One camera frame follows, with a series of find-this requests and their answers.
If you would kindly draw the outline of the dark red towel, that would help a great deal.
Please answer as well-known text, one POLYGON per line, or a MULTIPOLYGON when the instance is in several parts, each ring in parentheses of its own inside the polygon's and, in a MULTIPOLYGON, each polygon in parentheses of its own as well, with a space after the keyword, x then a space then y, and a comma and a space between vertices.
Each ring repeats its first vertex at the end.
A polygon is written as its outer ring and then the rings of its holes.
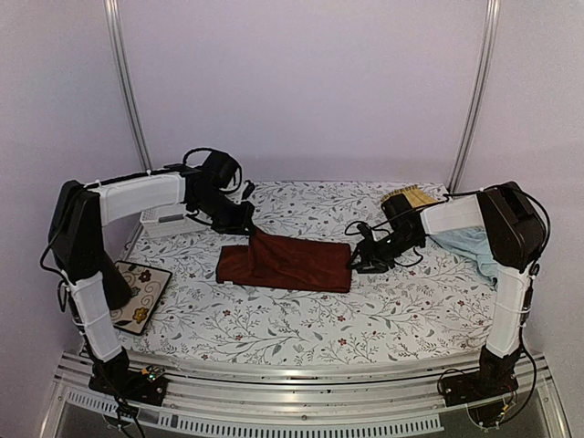
POLYGON ((350 246, 271 235, 256 229, 246 245, 227 245, 215 269, 218 283, 311 292, 347 293, 350 246))

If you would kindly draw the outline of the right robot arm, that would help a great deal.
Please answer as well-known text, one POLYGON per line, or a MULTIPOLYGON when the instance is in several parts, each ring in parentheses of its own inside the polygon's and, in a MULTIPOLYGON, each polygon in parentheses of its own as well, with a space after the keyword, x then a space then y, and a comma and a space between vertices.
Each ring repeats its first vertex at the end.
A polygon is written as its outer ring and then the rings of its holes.
POLYGON ((490 398, 506 385, 507 372, 524 351, 523 327, 531 311, 533 281, 550 237, 544 207, 516 182, 474 192, 447 193, 437 201, 417 186, 385 195, 381 210, 390 227, 375 239, 373 229, 354 222, 361 236, 348 262, 360 274, 384 273, 426 238, 456 230, 485 232, 487 251, 496 264, 496 299, 490 333, 480 353, 480 371, 472 379, 478 397, 490 398))

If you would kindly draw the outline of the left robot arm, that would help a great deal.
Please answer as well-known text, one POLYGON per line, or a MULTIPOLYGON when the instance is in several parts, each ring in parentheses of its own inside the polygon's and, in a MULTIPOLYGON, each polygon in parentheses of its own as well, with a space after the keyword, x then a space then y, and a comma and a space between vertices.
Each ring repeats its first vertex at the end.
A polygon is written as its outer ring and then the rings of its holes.
POLYGON ((110 318, 130 299, 130 288, 106 252, 103 230, 114 222, 163 206, 183 205, 190 220, 206 215, 204 225, 223 235, 254 231, 254 185, 243 179, 240 163, 224 151, 204 149, 197 166, 186 159, 160 169, 104 181, 65 182, 57 198, 41 268, 59 277, 57 300, 69 308, 99 378, 117 396, 135 389, 135 376, 121 364, 127 354, 110 318))

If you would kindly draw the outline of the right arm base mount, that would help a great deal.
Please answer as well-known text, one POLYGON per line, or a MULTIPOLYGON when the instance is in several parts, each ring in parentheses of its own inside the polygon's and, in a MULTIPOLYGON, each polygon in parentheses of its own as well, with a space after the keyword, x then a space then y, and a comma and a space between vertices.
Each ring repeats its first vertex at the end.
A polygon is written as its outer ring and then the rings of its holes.
POLYGON ((458 369, 445 370, 436 383, 438 393, 447 407, 479 402, 496 396, 511 394, 518 390, 514 375, 504 377, 499 382, 481 380, 480 372, 458 369))

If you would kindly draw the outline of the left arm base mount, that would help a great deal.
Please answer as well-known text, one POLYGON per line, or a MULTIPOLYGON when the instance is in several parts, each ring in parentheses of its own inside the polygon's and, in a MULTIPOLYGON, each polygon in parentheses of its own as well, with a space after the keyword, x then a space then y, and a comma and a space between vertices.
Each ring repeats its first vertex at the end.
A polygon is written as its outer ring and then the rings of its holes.
POLYGON ((127 402, 162 406, 169 380, 154 371, 122 370, 108 374, 98 365, 92 367, 89 388, 93 391, 117 396, 127 402))

